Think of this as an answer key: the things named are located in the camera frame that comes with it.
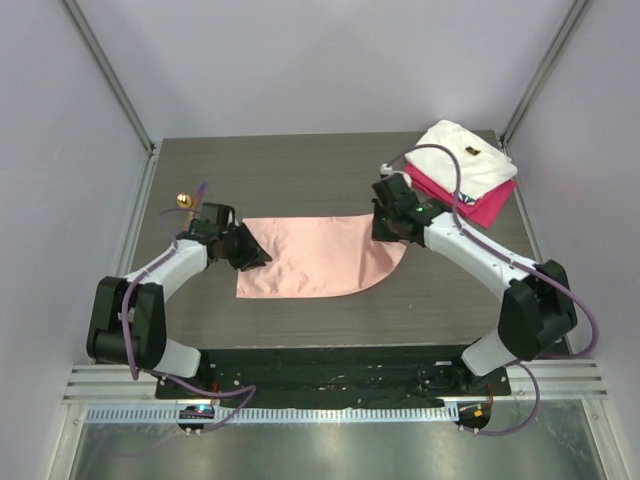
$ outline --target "magenta cloth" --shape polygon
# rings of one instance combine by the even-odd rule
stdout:
[[[407,166],[404,167],[404,171],[411,177],[414,188],[426,193],[430,197],[443,201],[447,205],[453,204],[453,195],[440,187],[416,167],[407,164]],[[460,202],[458,204],[458,212],[481,227],[489,228],[516,189],[516,185],[515,180],[507,180],[499,187],[484,194],[482,198],[476,200],[474,205],[465,205]]]

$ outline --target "pink cloth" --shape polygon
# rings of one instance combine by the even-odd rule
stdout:
[[[453,204],[453,195],[439,186],[424,173],[411,164],[404,167],[404,171],[411,177],[413,188],[417,188],[427,195],[443,201],[447,205]],[[507,180],[499,187],[494,188],[489,193],[484,194],[476,200],[473,205],[458,204],[458,211],[472,222],[481,227],[489,228],[498,217],[500,210],[516,189],[515,180]]]
[[[238,298],[336,297],[384,280],[402,259],[402,243],[371,240],[373,215],[245,218],[273,261],[238,272]]]

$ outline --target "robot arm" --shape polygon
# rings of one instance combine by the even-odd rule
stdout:
[[[463,223],[481,243],[511,259],[500,260],[463,234],[448,206],[435,199],[420,202],[404,176],[393,173],[373,185],[373,238],[408,240],[445,255],[486,285],[502,310],[497,328],[470,345],[461,362],[473,377],[482,377],[514,360],[533,360],[577,324],[573,303],[539,282],[513,262],[537,269],[568,287],[564,269],[550,260],[536,265]]]
[[[205,203],[200,217],[166,252],[124,278],[106,277],[98,284],[87,353],[104,363],[127,363],[120,312],[125,292],[137,283],[128,305],[129,320],[135,320],[130,331],[136,365],[183,378],[194,377],[201,366],[207,371],[199,350],[167,338],[164,304],[189,278],[220,259],[242,271],[271,261],[232,207]]]

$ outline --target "white wall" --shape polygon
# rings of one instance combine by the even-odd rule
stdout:
[[[155,139],[502,130],[570,0],[80,0]]]
[[[61,6],[0,15],[0,478],[44,478],[146,158]]]
[[[640,3],[594,2],[512,154],[543,250],[600,320],[596,351],[640,458]],[[580,330],[582,343],[587,328]]]

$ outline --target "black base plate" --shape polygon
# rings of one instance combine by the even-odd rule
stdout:
[[[569,352],[569,343],[567,342],[567,337],[562,337],[556,343],[551,345],[551,348],[545,350],[545,353],[553,353],[554,355],[568,355]]]
[[[511,394],[505,369],[468,391],[452,386],[451,365],[467,345],[206,350],[219,391],[256,385],[254,408],[418,408],[442,405],[437,397]],[[158,399],[189,398],[171,382]],[[222,402],[237,406],[241,398]]]

